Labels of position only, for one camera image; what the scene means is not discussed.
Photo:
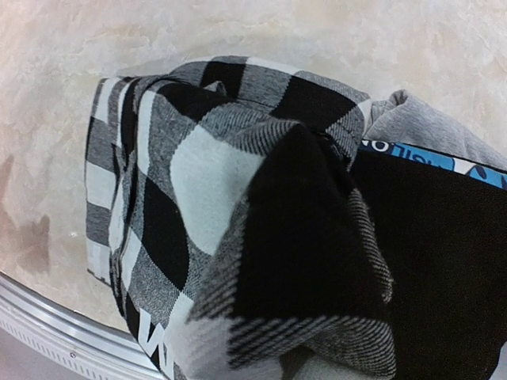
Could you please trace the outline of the folded grey garment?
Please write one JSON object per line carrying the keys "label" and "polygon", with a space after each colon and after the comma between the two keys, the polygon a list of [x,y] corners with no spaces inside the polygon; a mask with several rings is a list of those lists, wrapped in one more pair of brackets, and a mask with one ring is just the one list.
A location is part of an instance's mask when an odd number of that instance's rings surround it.
{"label": "folded grey garment", "polygon": [[457,120],[404,89],[384,101],[363,101],[359,107],[365,119],[366,139],[406,143],[506,169],[505,156]]}

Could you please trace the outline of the folded black garment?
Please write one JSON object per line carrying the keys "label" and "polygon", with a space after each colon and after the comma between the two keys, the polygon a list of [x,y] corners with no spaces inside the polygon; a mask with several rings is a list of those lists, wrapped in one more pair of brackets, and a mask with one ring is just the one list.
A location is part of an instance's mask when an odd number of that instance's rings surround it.
{"label": "folded black garment", "polygon": [[488,379],[506,342],[506,173],[364,140],[351,174],[394,278],[399,379]]}

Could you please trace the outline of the black white plaid shirt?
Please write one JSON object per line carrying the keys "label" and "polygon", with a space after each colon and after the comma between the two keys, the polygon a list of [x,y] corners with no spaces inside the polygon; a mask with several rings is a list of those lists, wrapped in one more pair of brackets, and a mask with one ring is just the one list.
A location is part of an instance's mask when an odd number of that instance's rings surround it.
{"label": "black white plaid shirt", "polygon": [[241,56],[102,79],[86,243],[168,379],[392,379],[389,267],[350,168],[369,96]]}

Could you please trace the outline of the aluminium front rail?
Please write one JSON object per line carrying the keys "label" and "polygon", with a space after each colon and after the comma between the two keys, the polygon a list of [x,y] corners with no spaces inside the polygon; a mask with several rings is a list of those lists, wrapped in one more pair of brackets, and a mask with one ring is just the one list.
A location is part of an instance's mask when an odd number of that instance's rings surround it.
{"label": "aluminium front rail", "polygon": [[1,274],[1,329],[86,379],[162,379],[130,334],[100,324]]}

